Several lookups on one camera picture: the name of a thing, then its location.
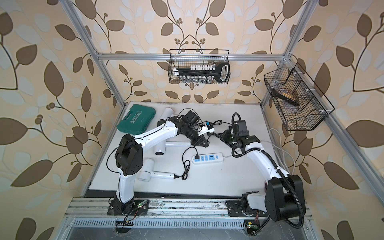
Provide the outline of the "white blue power strip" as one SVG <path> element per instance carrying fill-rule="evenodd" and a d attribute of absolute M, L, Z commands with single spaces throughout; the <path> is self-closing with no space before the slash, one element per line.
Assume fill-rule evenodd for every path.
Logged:
<path fill-rule="evenodd" d="M 203 165 L 203 164 L 212 164 L 212 163 L 221 163 L 224 161 L 224 156 L 222 153 L 213 153 L 213 154 L 202 154 L 196 159 L 195 156 L 192 157 L 192 163 L 194 165 Z"/>

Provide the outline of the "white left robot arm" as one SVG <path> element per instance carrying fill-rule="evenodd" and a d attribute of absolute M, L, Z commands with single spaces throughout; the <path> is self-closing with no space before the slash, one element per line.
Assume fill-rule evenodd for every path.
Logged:
<path fill-rule="evenodd" d="M 111 200 L 108 215 L 123 216 L 134 212 L 137 207 L 134 200 L 134 185 L 136 174 L 144 166 L 144 153 L 155 145 L 183 135 L 188 138 L 193 147 L 209 146 L 205 133 L 212 133 L 214 125 L 205 122 L 203 127 L 198 127 L 198 117 L 194 112 L 180 117 L 168 117 L 158 127 L 143 134 L 132 136 L 125 134 L 119 145 L 112 150 L 115 155 L 117 170 L 109 171 L 119 174 L 118 189 Z"/>

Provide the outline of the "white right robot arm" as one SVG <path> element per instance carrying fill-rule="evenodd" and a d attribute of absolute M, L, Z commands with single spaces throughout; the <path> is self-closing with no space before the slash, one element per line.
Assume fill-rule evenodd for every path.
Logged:
<path fill-rule="evenodd" d="M 226 130 L 220 140 L 231 148 L 232 157 L 252 160 L 266 182 L 263 192 L 242 195 L 243 212 L 250 215 L 257 210 L 263 211 L 275 222 L 285 221 L 295 229 L 302 228 L 306 203 L 301 178 L 281 168 L 256 136 L 237 137 Z"/>

